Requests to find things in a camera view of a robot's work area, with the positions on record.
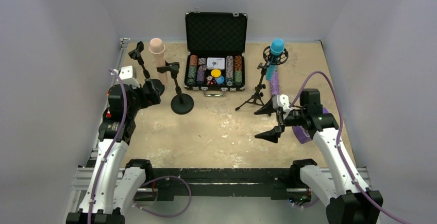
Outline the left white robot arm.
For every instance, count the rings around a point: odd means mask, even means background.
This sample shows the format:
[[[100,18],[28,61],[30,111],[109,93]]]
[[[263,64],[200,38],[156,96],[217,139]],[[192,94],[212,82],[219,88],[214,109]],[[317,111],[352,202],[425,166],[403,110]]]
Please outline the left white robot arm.
[[[108,90],[108,107],[98,129],[97,157],[85,196],[66,223],[125,223],[138,188],[152,179],[147,159],[131,159],[121,169],[135,130],[139,110],[160,103],[162,85],[146,80],[143,85],[123,80]]]

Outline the pink microphone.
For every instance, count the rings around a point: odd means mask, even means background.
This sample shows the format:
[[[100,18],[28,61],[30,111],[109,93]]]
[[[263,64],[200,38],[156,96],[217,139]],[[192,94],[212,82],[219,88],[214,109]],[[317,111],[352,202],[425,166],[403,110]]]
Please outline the pink microphone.
[[[160,38],[153,38],[149,42],[149,51],[155,59],[156,68],[165,66],[164,52],[165,45]],[[167,73],[158,73],[159,80],[163,85],[168,82]]]

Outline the black round-base mic stand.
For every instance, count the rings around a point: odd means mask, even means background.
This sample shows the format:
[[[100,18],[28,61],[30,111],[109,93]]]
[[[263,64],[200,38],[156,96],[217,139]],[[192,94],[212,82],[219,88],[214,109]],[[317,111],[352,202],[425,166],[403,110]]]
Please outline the black round-base mic stand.
[[[184,115],[192,111],[194,107],[193,98],[186,93],[182,92],[181,87],[178,84],[178,73],[179,73],[180,64],[178,62],[168,63],[165,62],[165,66],[161,66],[157,68],[158,73],[167,73],[170,72],[171,78],[175,84],[176,95],[171,100],[171,109],[173,112],[179,115]]]

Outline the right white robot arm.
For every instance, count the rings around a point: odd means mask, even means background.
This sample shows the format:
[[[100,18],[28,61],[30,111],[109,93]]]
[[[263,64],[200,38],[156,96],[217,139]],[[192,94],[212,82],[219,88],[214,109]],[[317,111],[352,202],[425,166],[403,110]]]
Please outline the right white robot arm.
[[[321,151],[331,174],[327,177],[311,163],[297,162],[298,180],[315,193],[326,208],[329,223],[377,223],[383,204],[354,166],[340,136],[340,127],[331,113],[324,112],[320,92],[304,89],[299,109],[293,109],[287,95],[275,95],[255,114],[276,114],[277,125],[257,134],[257,139],[277,143],[286,127],[302,127]]]

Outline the blue microphone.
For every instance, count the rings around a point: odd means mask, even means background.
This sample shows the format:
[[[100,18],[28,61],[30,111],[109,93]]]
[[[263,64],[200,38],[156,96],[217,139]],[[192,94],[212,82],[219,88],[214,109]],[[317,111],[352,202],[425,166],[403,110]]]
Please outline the blue microphone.
[[[270,45],[270,54],[269,54],[269,62],[270,65],[267,68],[265,78],[267,81],[270,81],[273,77],[274,71],[276,69],[276,62],[280,59],[284,50],[284,41],[283,39],[276,38]]]

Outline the purple glitter microphone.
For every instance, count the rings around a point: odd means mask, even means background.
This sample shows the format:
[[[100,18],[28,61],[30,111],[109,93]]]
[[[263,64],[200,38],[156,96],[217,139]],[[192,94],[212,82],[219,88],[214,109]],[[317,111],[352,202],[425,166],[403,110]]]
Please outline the purple glitter microphone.
[[[280,86],[279,86],[279,76],[278,76],[277,71],[274,71],[274,73],[270,79],[270,84],[271,84],[271,94],[272,95],[279,95],[280,94]]]

